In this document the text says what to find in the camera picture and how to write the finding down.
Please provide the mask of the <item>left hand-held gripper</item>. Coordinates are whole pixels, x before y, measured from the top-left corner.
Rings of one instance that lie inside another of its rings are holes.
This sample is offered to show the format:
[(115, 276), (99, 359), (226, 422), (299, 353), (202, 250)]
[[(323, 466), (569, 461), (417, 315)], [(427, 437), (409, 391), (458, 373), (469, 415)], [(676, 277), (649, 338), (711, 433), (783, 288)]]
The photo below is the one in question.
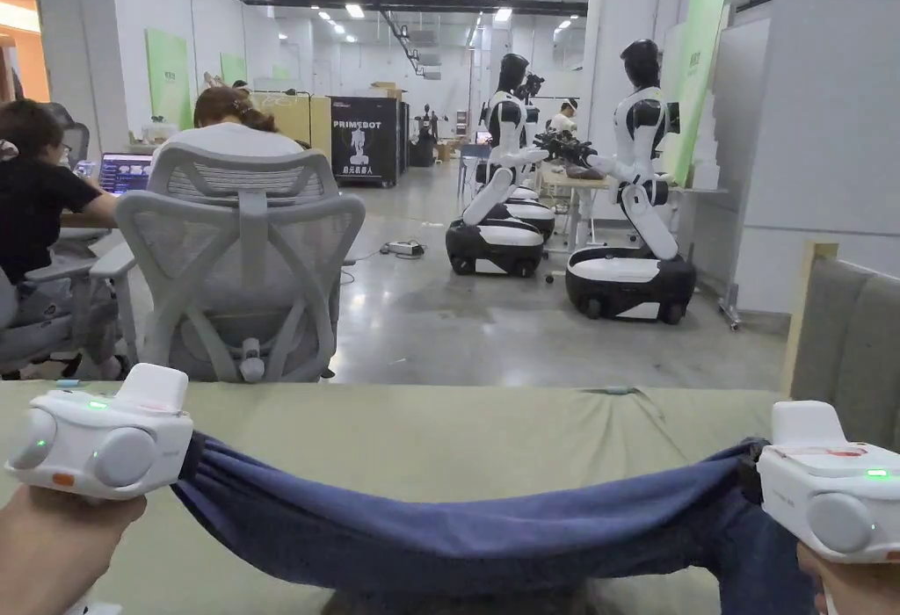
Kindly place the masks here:
[(123, 501), (177, 482), (191, 448), (189, 378), (139, 363), (112, 395), (55, 387), (31, 399), (4, 464), (36, 488)]

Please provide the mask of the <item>person's left hand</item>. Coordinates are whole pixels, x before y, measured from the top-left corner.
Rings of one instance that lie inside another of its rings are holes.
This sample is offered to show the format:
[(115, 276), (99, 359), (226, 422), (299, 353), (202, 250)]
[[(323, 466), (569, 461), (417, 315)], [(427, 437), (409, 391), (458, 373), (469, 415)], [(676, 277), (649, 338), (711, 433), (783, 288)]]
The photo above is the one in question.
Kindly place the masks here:
[(22, 485), (1, 509), (1, 612), (64, 614), (109, 569), (139, 496), (91, 505), (64, 492)]

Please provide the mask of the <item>person's right hand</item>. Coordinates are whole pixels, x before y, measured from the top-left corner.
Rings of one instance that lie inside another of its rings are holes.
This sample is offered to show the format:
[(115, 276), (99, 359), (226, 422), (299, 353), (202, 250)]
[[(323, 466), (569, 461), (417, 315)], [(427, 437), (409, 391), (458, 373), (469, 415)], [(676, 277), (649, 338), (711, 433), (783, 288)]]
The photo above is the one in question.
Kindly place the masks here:
[(826, 593), (839, 614), (898, 614), (897, 564), (840, 564), (825, 560), (810, 547), (797, 546), (801, 571), (815, 584), (815, 608), (828, 612)]

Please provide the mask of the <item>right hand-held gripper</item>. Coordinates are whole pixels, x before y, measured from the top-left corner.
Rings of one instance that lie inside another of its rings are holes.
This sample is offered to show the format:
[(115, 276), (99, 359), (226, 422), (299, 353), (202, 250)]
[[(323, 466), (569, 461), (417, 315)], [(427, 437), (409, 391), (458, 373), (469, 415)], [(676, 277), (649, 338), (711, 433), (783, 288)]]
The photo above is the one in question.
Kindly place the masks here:
[(899, 456), (849, 440), (835, 409), (776, 402), (772, 439), (744, 461), (744, 494), (836, 563), (899, 561)]

